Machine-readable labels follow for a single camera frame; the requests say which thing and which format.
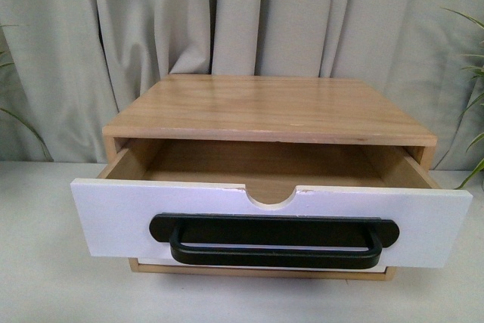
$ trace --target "plant leaf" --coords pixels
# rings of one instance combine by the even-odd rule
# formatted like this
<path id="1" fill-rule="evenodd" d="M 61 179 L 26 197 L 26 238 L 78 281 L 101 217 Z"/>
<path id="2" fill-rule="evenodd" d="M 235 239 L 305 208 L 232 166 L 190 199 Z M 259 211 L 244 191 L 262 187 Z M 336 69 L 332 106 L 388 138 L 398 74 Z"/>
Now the plant leaf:
<path id="1" fill-rule="evenodd" d="M 479 67 L 479 66 L 465 66 L 465 67 L 462 67 L 461 70 L 479 70 L 479 71 L 482 71 L 482 66 Z"/>
<path id="2" fill-rule="evenodd" d="M 467 14 L 464 14 L 464 13 L 461 13 L 460 11 L 453 11 L 452 9 L 448 9 L 448 8 L 442 8 L 442 9 L 445 9 L 446 11 L 451 11 L 452 13 L 456 13 L 456 14 L 459 14 L 461 15 L 462 17 L 470 20 L 471 22 L 477 24 L 478 26 L 480 26 L 482 29 L 484 29 L 484 23 L 477 20 L 476 18 L 473 18 L 471 17 L 470 15 L 467 15 Z"/>
<path id="3" fill-rule="evenodd" d="M 469 146 L 467 147 L 466 149 L 466 153 L 467 151 L 469 150 L 470 147 L 472 147 L 475 143 L 477 143 L 479 140 L 483 139 L 484 138 L 484 132 L 482 132 L 481 134 L 479 134 L 478 136 L 476 136 L 472 141 L 471 143 L 469 144 Z"/>
<path id="4" fill-rule="evenodd" d="M 474 168 L 474 170 L 467 176 L 467 178 L 465 178 L 465 180 L 461 183 L 461 185 L 459 185 L 456 189 L 462 189 L 472 177 L 474 177 L 477 173 L 479 173 L 483 169 L 484 169 L 484 159 L 482 159 L 479 162 L 479 164 L 477 164 L 476 168 Z"/>
<path id="5" fill-rule="evenodd" d="M 472 101 L 472 102 L 470 103 L 470 105 L 469 105 L 468 107 L 466 107 L 466 108 L 464 109 L 464 111 L 462 111 L 462 113 L 461 113 L 461 115 L 459 115 L 459 117 L 462 117 L 462 116 L 463 116 L 463 115 L 464 115 L 464 114 L 465 114 L 465 113 L 466 113 L 466 112 L 467 112 L 467 111 L 468 111 L 468 110 L 469 110 L 469 109 L 470 109 L 472 106 L 474 106 L 475 104 L 477 104 L 477 102 L 479 102 L 479 100 L 481 100 L 482 98 L 484 98 L 484 92 L 483 92 L 481 95 L 477 96 L 477 97 L 474 99 L 474 101 Z"/>
<path id="6" fill-rule="evenodd" d="M 49 152 L 44 139 L 42 139 L 42 136 L 40 136 L 40 134 L 33 128 L 33 126 L 31 126 L 26 120 L 20 118 L 19 116 L 17 116 L 16 114 L 12 113 L 9 110 L 4 109 L 3 107 L 0 107 L 0 111 L 3 111 L 4 113 L 7 113 L 8 115 L 12 116 L 16 120 L 20 121 L 26 128 L 28 128 L 28 130 L 30 130 L 34 134 L 37 140 L 39 140 L 39 143 L 42 146 L 42 153 L 44 154 L 44 158 L 49 162 L 53 161 L 51 157 L 51 153 Z"/>
<path id="7" fill-rule="evenodd" d="M 0 68 L 3 68 L 3 67 L 6 67 L 6 66 L 10 66 L 14 64 L 13 62 L 7 62 L 6 64 L 0 64 Z"/>
<path id="8" fill-rule="evenodd" d="M 459 54 L 459 56 L 484 58 L 484 54 Z"/>

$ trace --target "white drawer front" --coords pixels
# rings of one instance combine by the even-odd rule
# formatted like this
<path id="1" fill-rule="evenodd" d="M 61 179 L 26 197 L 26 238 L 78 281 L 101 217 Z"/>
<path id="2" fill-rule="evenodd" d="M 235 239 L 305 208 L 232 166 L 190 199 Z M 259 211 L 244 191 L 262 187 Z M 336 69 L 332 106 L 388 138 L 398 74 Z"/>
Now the white drawer front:
<path id="1" fill-rule="evenodd" d="M 168 265 L 179 265 L 169 244 L 148 230 L 159 213 L 392 219 L 400 236 L 379 266 L 442 267 L 472 200 L 466 191 L 298 186 L 283 203 L 262 205 L 244 185 L 76 179 L 71 188 L 91 255 Z"/>

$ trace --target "wooden top panel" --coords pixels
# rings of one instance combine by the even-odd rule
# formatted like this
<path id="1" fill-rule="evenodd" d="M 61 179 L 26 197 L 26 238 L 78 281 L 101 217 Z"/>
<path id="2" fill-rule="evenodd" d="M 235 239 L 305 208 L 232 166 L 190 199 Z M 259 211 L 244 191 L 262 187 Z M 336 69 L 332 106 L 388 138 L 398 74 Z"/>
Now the wooden top panel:
<path id="1" fill-rule="evenodd" d="M 356 79 L 170 75 L 103 129 L 110 137 L 436 145 Z"/>

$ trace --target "green plant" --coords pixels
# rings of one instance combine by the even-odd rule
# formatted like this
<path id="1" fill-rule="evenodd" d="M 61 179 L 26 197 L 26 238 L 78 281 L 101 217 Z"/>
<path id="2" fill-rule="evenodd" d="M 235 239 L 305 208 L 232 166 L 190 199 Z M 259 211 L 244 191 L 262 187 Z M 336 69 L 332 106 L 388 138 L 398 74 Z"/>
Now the green plant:
<path id="1" fill-rule="evenodd" d="M 479 26 L 481 29 L 484 30 L 484 23 L 481 22 L 480 20 L 477 20 L 474 17 L 471 17 L 470 15 L 461 13 L 460 11 L 453 11 L 452 9 L 447 9 L 444 8 L 447 11 L 451 11 L 452 13 L 459 14 L 460 16 L 470 20 L 471 22 L 475 23 L 477 26 Z M 484 60 L 484 54 L 463 54 L 463 56 L 466 57 L 477 57 L 481 58 Z M 473 76 L 471 79 L 482 79 L 484 78 L 484 68 L 483 67 L 478 67 L 478 66 L 466 66 L 463 67 L 462 70 L 467 70 L 473 73 Z M 484 99 L 484 92 L 480 95 L 477 95 L 477 97 L 469 104 L 469 106 L 466 107 L 466 109 L 462 112 L 461 116 L 463 116 L 472 106 L 476 105 L 478 102 L 483 101 Z M 478 134 L 469 144 L 469 146 L 466 149 L 466 152 L 469 150 L 470 147 L 478 143 L 479 141 L 484 139 L 484 132 L 481 132 Z M 482 158 L 476 165 L 476 167 L 473 169 L 473 171 L 465 178 L 465 180 L 461 183 L 461 185 L 458 186 L 458 189 L 463 188 L 466 183 L 473 178 L 478 172 L 481 170 L 484 170 L 484 158 Z"/>
<path id="2" fill-rule="evenodd" d="M 0 25 L 0 26 L 3 27 L 3 26 L 15 26 L 15 25 L 14 24 L 4 24 L 4 25 Z M 3 57 L 6 53 L 7 53 L 6 51 L 0 51 L 0 57 Z M 14 62 L 5 62 L 3 64 L 0 64 L 0 69 L 4 68 L 4 67 L 12 66 L 13 64 L 14 64 Z M 31 133 L 33 133 L 34 136 L 36 137 L 36 139 L 39 141 L 39 143 L 42 147 L 42 153 L 44 154 L 44 158 L 49 162 L 53 161 L 52 157 L 51 157 L 51 153 L 49 152 L 47 145 L 44 142 L 44 139 L 42 139 L 42 136 L 40 136 L 40 134 L 34 129 L 34 127 L 29 122 L 27 122 L 25 119 L 18 116 L 14 112 L 12 112 L 8 109 L 5 109 L 4 107 L 0 107 L 0 111 L 2 111 L 3 113 L 6 113 L 7 115 L 12 116 L 17 121 L 21 122 L 26 128 L 28 128 L 28 130 L 30 130 Z"/>

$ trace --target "wooden box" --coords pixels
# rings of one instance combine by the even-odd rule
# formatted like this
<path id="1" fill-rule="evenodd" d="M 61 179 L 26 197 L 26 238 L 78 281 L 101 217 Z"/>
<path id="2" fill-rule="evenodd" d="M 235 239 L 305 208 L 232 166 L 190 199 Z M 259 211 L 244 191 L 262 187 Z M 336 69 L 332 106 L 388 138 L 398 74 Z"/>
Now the wooden box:
<path id="1" fill-rule="evenodd" d="M 103 134 L 109 165 L 73 195 L 91 254 L 134 272 L 389 280 L 443 266 L 471 201 L 427 175 L 436 136 L 355 79 L 170 75 Z M 375 218 L 399 236 L 369 269 L 187 265 L 150 232 L 161 213 Z"/>

